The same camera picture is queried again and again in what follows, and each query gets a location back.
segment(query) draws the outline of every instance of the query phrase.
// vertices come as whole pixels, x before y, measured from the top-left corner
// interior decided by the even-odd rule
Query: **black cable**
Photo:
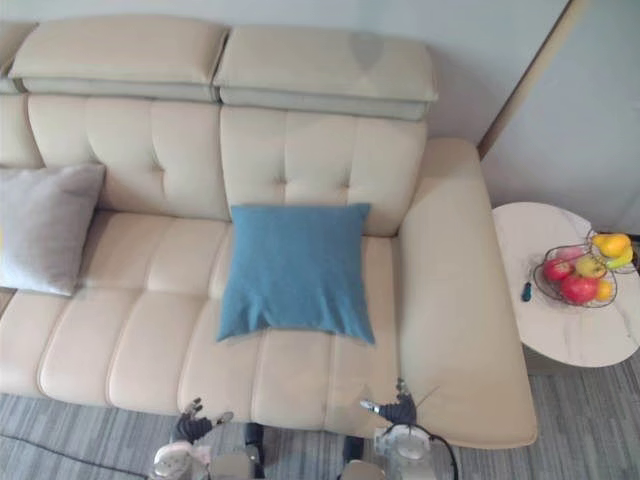
[[[94,463],[89,460],[84,460],[82,458],[74,457],[73,455],[69,455],[63,452],[59,452],[58,450],[45,447],[44,445],[40,445],[39,443],[32,442],[31,440],[27,440],[26,438],[14,437],[13,435],[6,435],[4,433],[0,433],[0,437],[6,438],[9,440],[14,440],[16,442],[26,443],[27,445],[31,445],[32,447],[39,448],[40,450],[44,450],[45,452],[53,453],[54,455],[59,455],[64,458],[68,458],[69,460],[73,460],[74,462],[82,463],[84,465],[89,465],[90,467],[97,467],[97,468],[102,468],[104,470],[111,470],[112,472],[124,473],[125,475],[131,475],[133,477],[142,478],[143,480],[147,479],[147,476],[142,475],[141,473],[133,472],[131,470],[125,470],[118,467],[111,467],[108,465],[100,465],[99,463]]]
[[[438,440],[439,442],[443,443],[444,446],[447,447],[447,451],[449,452],[449,457],[451,458],[451,467],[453,469],[453,480],[459,480],[458,462],[456,461],[456,456],[453,453],[453,448],[451,448],[451,445],[449,445],[449,442],[447,442],[440,435],[436,435],[435,433],[431,433],[429,430],[424,428],[422,425],[412,425],[410,423],[394,423],[393,425],[391,425],[389,428],[387,428],[385,430],[385,432],[383,433],[383,436],[387,435],[388,433],[391,432],[391,430],[393,430],[395,427],[398,427],[398,426],[409,427],[409,431],[411,431],[412,428],[417,428],[418,430],[422,430],[424,433],[426,433],[429,436],[429,440],[431,440],[431,441]]]

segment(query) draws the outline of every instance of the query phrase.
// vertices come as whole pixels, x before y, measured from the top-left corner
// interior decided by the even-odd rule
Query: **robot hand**
[[[171,432],[170,443],[187,441],[193,445],[197,440],[200,440],[213,430],[213,423],[207,417],[196,418],[198,412],[202,410],[201,401],[199,397],[196,398],[180,415]],[[233,413],[225,412],[216,419],[216,426],[230,422],[232,419]]]
[[[377,413],[393,425],[415,425],[418,418],[416,404],[413,401],[413,397],[411,396],[411,393],[409,393],[407,384],[403,379],[398,379],[396,390],[398,392],[398,395],[396,395],[396,398],[398,399],[397,403],[379,405],[370,400],[361,400],[360,405],[367,410]]]
[[[170,443],[160,448],[153,461],[153,480],[192,480],[205,478],[211,461],[209,447],[194,447],[194,443],[209,433],[214,423],[206,417],[197,418],[202,410],[200,398],[196,398],[180,414],[171,432]],[[215,421],[215,426],[231,421],[233,413],[225,412]]]

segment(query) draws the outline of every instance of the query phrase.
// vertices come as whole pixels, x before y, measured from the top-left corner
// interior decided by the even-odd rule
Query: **round side table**
[[[584,218],[540,203],[511,203],[493,210],[502,260],[509,282],[520,339],[531,374],[571,367],[604,367],[640,347],[640,276],[616,275],[618,294],[611,305],[583,308],[547,297],[531,279],[547,250],[584,243],[591,229]],[[520,298],[532,282],[532,298]]]

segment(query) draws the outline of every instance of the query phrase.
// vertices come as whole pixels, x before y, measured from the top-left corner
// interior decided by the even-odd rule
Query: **red apple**
[[[571,265],[575,265],[576,260],[584,255],[584,247],[578,247],[577,245],[572,247],[562,247],[558,249],[556,258],[567,260]]]
[[[573,265],[561,258],[552,258],[544,262],[542,272],[550,282],[559,282],[567,278],[573,272]]]
[[[597,278],[569,275],[560,284],[560,290],[564,298],[571,303],[582,305],[596,298],[599,281]]]

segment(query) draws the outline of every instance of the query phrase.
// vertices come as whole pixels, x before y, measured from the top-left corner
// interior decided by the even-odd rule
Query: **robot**
[[[447,441],[416,424],[417,408],[405,382],[398,379],[397,402],[379,405],[362,400],[360,405],[391,423],[388,428],[376,429],[374,446],[384,456],[388,472],[361,460],[362,448],[345,443],[344,471],[339,480],[437,480],[433,470],[431,443],[440,441],[451,456],[453,479],[458,480],[457,462]],[[195,399],[178,417],[170,443],[158,450],[154,459],[151,480],[249,480],[265,478],[262,468],[262,427],[249,424],[245,431],[245,449],[238,453],[211,457],[209,447],[196,447],[194,443],[214,427],[232,420],[233,413],[225,412],[214,422],[197,418],[202,410]]]

